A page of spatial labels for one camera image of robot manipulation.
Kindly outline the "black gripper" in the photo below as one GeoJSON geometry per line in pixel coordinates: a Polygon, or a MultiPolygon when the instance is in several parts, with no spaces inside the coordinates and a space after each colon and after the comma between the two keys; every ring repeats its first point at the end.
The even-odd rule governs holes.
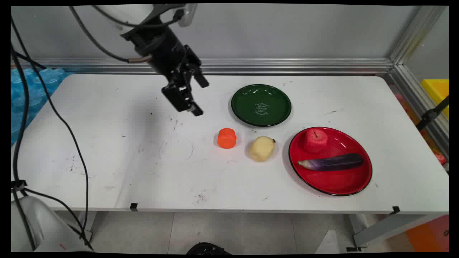
{"type": "Polygon", "coordinates": [[[202,109],[195,103],[190,84],[183,82],[194,79],[205,88],[208,80],[202,74],[202,62],[190,46],[183,45],[169,26],[159,28],[133,28],[121,37],[133,43],[134,50],[142,57],[151,56],[147,63],[159,75],[163,75],[168,85],[162,88],[162,94],[178,111],[188,111],[194,116],[203,115],[202,109]]]}

